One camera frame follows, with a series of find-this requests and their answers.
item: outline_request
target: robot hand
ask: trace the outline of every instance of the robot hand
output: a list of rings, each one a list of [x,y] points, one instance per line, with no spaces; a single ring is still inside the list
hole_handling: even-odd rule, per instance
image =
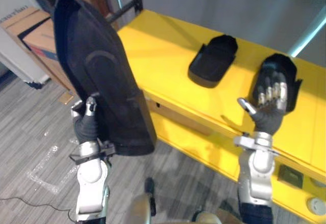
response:
[[[79,195],[76,205],[77,223],[105,223],[108,200],[107,178],[109,165],[101,160],[97,141],[96,101],[77,102],[71,108],[76,137],[79,141],[77,179]]]
[[[274,72],[259,87],[258,108],[243,98],[238,103],[255,122],[254,138],[240,136],[234,143],[244,148],[238,178],[239,210],[244,223],[273,223],[271,176],[274,172],[272,136],[281,126],[287,105],[287,84],[282,73]]]
[[[256,132],[274,135],[280,128],[287,104],[287,84],[284,74],[274,72],[272,77],[266,77],[266,87],[259,87],[258,108],[253,107],[244,98],[238,98],[238,103],[255,122]]]

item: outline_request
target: yellow shelf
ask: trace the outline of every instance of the yellow shelf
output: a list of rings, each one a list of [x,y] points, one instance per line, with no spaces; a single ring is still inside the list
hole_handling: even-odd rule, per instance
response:
[[[211,136],[192,131],[159,114],[151,112],[158,137],[191,158],[211,169],[237,181],[239,174],[238,156],[242,149],[233,146],[232,139],[215,133]],[[319,197],[326,201],[325,190],[316,187],[310,178],[304,177],[303,189],[297,189],[277,180],[279,164],[272,177],[273,201],[279,206],[314,223],[326,221],[325,216],[312,214],[306,205],[308,199]]]
[[[221,34],[148,10],[119,31],[135,79],[146,96],[233,138],[254,128],[236,99],[249,94],[262,61],[276,51],[237,38],[234,63],[217,87],[207,89],[187,77],[188,66],[203,43]],[[326,72],[304,60],[293,61],[297,78],[304,81],[295,110],[274,136],[274,149],[282,153],[279,162],[326,183]]]

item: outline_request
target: gray wall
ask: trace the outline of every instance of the gray wall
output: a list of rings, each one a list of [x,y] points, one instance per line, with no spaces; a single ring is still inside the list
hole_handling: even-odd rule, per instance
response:
[[[287,52],[325,0],[143,0],[144,8]],[[325,27],[299,57],[326,66]]]

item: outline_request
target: black strap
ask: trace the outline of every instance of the black strap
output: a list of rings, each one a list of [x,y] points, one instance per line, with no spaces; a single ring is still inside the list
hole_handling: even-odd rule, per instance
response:
[[[107,149],[103,149],[98,153],[88,155],[86,157],[81,157],[80,155],[77,155],[77,154],[70,154],[69,158],[72,161],[74,161],[76,165],[80,165],[80,164],[85,163],[87,161],[90,161],[92,159],[100,158],[102,160],[105,160],[106,158],[115,155],[115,153],[116,153],[115,148],[110,147],[110,148],[107,148]]]

